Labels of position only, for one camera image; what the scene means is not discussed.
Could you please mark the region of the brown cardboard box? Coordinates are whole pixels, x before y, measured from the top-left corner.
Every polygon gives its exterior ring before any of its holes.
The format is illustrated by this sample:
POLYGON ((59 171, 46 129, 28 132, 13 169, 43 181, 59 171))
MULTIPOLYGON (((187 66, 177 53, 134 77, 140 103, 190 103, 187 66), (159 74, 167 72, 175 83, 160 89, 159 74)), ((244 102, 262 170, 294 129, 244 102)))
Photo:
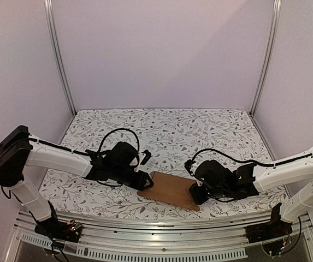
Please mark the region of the brown cardboard box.
POLYGON ((154 171, 152 173, 153 187, 138 191, 137 195, 162 203, 200 211, 200 207, 192 199, 189 188, 197 184, 195 180, 154 171))

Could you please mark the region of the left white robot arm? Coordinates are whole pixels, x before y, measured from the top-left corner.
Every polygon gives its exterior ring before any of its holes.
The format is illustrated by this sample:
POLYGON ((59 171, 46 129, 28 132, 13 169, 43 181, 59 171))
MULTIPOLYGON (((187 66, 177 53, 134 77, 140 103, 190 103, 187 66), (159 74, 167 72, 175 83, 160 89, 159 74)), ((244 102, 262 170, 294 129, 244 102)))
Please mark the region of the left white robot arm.
POLYGON ((26 126, 18 126, 0 143, 0 186, 7 188, 25 206, 37 224, 51 237, 63 229, 52 204, 45 200, 23 173, 27 166, 68 172, 86 180, 115 187, 125 185, 144 191, 153 187, 150 175, 140 169, 151 158, 140 145, 118 142, 113 148, 78 151, 31 135, 26 126))

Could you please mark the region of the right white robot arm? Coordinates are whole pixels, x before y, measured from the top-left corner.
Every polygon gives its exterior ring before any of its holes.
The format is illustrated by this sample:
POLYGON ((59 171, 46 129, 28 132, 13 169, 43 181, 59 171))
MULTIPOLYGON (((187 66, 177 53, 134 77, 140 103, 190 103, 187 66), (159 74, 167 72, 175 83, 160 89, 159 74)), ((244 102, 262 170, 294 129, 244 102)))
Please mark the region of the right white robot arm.
POLYGON ((277 237, 284 231, 285 223, 292 223, 313 208, 313 147, 270 163, 253 159, 236 160, 239 167, 233 171, 216 160, 206 160, 192 171, 195 160, 195 157, 189 159, 185 169, 195 179, 189 191, 197 205, 209 199, 229 203, 257 196, 285 184, 308 181, 293 197, 278 204, 277 217, 264 225, 264 233, 269 238, 277 237))

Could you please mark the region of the floral patterned table mat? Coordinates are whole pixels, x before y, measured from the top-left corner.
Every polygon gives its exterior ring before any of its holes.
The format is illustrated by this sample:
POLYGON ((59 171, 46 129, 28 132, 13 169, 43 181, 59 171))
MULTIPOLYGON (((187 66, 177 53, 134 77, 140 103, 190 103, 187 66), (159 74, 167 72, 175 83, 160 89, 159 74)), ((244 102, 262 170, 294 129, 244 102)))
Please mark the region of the floral patterned table mat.
MULTIPOLYGON (((236 160, 270 161, 268 151, 244 110, 217 109, 106 109, 82 110, 72 121, 62 145, 78 151, 111 149, 119 142, 139 144, 151 152, 143 166, 187 177, 184 163, 215 159, 232 170, 236 160)), ((114 187, 49 170, 40 186, 42 196, 56 210, 126 219, 195 219, 268 211, 288 195, 283 186, 232 203, 209 200, 200 211, 183 209, 137 195, 125 186, 114 187)))

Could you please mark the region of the front aluminium rail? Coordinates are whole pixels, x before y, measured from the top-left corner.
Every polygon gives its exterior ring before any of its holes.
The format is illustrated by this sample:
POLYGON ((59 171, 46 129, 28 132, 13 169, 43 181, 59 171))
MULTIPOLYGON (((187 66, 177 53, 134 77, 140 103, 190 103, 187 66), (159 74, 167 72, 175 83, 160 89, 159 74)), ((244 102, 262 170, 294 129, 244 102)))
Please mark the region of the front aluminium rail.
MULTIPOLYGON (((245 228, 270 218, 268 211, 219 218, 142 220, 84 216, 58 212, 62 221, 83 224, 78 243, 61 242, 64 254, 75 261, 313 261, 313 226, 308 214, 300 216, 301 236, 287 254, 272 258, 263 243, 249 243, 245 228)), ((34 232, 35 223, 20 211, 1 261, 56 261, 51 242, 34 232)))

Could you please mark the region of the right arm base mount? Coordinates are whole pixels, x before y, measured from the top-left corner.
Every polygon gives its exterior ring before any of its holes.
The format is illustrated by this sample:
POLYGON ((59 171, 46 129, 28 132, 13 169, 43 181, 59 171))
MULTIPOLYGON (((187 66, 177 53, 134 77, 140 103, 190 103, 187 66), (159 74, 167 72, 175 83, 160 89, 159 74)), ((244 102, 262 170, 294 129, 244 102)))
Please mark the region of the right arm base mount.
POLYGON ((249 225, 245 228, 246 237, 249 243, 283 237, 292 233, 292 223, 284 222, 281 219, 281 206, 282 203, 278 203, 272 208, 270 220, 268 222, 249 225))

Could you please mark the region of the left aluminium frame post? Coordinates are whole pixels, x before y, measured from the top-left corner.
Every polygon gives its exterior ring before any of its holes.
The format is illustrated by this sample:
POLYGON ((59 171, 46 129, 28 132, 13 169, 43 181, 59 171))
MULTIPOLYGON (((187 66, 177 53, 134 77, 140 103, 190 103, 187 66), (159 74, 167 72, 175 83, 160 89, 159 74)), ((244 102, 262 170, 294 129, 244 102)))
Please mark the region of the left aluminium frame post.
POLYGON ((54 16, 54 9, 53 9, 53 1, 51 0, 44 0, 44 10, 46 15, 46 22, 49 31, 49 37, 52 45, 52 50, 54 53, 54 58, 56 62, 56 67, 58 71, 58 75, 60 78, 60 82, 63 89, 63 94, 68 105, 69 111, 72 116, 77 114, 77 109, 74 103, 73 95, 71 89, 69 87, 69 81, 66 74, 65 66, 63 63, 63 57, 61 54, 60 49, 60 42, 58 39, 56 23, 55 23, 55 16, 54 16))

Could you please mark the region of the aluminium frame post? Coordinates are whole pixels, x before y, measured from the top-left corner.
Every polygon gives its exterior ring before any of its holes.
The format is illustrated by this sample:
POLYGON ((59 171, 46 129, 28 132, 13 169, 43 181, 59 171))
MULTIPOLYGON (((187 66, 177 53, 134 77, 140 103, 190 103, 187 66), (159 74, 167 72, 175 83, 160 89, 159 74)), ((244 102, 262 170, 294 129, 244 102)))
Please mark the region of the aluminium frame post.
POLYGON ((53 1, 51 0, 44 0, 44 10, 46 15, 46 22, 49 31, 49 37, 52 45, 52 50, 54 53, 54 58, 56 62, 56 67, 58 71, 58 75, 60 78, 60 82, 63 89, 63 94, 68 105, 69 111, 72 116, 77 114, 77 109, 74 103, 73 95, 71 89, 69 87, 69 81, 66 74, 65 66, 63 63, 63 57, 61 54, 60 49, 60 42, 58 39, 56 23, 55 23, 55 16, 54 16, 54 9, 53 9, 53 1))
POLYGON ((270 20, 268 40, 267 40, 267 44, 265 48, 263 63, 262 63, 261 71, 259 74, 255 95, 253 97, 253 102, 250 107, 250 116, 252 118, 254 118, 255 114, 257 113, 259 103, 261 101, 264 85, 268 76, 269 66, 271 63, 271 58, 273 55, 276 35, 278 31, 278 26, 279 26, 281 4, 282 4, 282 0, 273 1, 273 9, 272 9, 272 15, 271 15, 271 20, 270 20))

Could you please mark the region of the right aluminium frame post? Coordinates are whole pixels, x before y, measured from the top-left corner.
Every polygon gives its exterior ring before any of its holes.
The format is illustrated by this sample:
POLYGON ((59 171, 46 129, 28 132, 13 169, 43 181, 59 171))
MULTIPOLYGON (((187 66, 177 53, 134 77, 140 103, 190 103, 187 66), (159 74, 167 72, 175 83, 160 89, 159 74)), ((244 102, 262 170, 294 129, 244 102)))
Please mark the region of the right aluminium frame post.
POLYGON ((281 4, 282 4, 282 0, 273 1, 273 9, 272 9, 272 15, 271 15, 271 20, 270 20, 268 40, 267 40, 267 44, 265 48, 263 63, 262 63, 261 71, 259 74, 255 95, 253 97, 253 102, 250 107, 250 116, 252 118, 254 118, 255 114, 257 113, 259 103, 261 101, 264 85, 268 76, 269 66, 271 63, 271 58, 273 55, 276 35, 278 31, 278 26, 279 26, 281 4))

